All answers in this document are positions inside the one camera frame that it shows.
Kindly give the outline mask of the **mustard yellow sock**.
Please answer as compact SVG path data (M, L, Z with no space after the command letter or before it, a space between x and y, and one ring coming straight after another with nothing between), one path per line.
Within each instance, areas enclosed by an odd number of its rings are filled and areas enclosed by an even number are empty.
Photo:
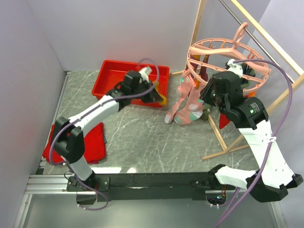
M153 84L155 85L155 91L158 93L158 96L160 97L157 101L157 103L161 106L166 106L167 105L167 97L162 95L159 91L159 82L153 81Z

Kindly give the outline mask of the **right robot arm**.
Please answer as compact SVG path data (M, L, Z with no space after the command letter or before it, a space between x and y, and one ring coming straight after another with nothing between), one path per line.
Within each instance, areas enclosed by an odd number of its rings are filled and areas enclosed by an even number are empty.
M217 165L209 171L209 186L215 190L231 185L249 190L259 202L280 201L288 189L303 183L285 159L272 135L268 113L256 97L244 97L240 77L231 72L215 73L200 93L201 99L226 116L245 137L259 166L258 171L246 171Z

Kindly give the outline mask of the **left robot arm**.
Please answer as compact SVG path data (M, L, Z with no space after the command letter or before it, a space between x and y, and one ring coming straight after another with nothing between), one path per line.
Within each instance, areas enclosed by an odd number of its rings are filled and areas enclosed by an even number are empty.
M149 79L152 69L145 66L139 71L128 71L122 82L115 85L98 102L68 119L60 117L54 125L50 143L49 162L53 163L53 152L64 159L85 191L95 190L95 173L84 157L85 137L107 117L130 105L134 99L143 103L162 102L156 83Z

